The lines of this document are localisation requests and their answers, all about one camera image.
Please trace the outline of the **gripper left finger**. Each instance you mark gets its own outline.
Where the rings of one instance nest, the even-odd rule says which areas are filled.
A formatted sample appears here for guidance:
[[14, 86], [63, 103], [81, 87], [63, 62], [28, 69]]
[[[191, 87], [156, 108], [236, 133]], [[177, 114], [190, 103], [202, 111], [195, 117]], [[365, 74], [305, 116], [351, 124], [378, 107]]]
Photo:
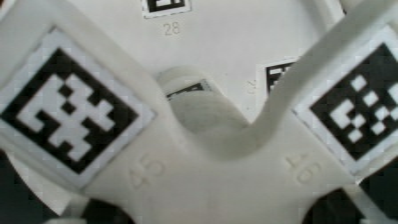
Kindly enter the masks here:
[[42, 224], [134, 224], [124, 211], [110, 203], [81, 195], [44, 200], [56, 214]]

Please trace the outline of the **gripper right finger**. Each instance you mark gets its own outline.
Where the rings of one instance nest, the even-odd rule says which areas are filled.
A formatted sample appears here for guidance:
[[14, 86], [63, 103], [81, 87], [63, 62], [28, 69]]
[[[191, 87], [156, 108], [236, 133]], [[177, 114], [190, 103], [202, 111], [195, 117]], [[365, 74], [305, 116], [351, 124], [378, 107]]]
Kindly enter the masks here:
[[301, 224], [398, 224], [398, 193], [346, 186], [314, 201]]

